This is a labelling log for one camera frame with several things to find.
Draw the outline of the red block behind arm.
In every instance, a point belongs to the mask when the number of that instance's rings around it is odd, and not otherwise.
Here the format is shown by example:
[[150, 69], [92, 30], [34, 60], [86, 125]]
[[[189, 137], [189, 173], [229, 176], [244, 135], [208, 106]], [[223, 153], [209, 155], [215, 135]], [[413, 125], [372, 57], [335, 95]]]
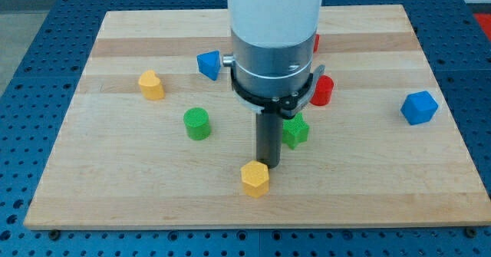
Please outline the red block behind arm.
[[318, 51], [319, 41], [320, 41], [320, 35], [316, 34], [315, 35], [315, 43], [314, 43], [314, 47], [313, 47], [313, 53], [316, 53]]

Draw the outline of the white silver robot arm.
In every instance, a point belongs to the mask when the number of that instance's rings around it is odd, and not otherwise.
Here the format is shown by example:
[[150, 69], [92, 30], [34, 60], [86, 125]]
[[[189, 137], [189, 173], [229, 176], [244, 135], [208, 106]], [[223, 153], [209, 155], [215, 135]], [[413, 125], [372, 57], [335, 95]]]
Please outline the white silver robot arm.
[[285, 97], [307, 82], [322, 0], [227, 0], [234, 72], [259, 97]]

